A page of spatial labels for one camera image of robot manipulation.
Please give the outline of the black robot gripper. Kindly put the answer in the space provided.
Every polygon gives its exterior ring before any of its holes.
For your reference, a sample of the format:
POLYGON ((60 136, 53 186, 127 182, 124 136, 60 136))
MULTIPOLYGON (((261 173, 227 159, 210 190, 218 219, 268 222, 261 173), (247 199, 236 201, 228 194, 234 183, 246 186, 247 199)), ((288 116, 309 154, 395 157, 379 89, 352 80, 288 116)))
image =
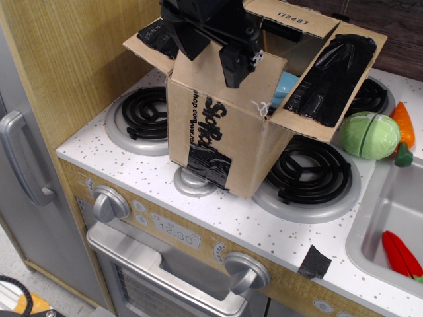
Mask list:
POLYGON ((257 50, 259 30, 242 1, 161 1, 160 4, 165 26, 190 61, 213 41, 224 46, 219 57, 228 88, 239 88, 255 72, 263 59, 263 50, 257 50))

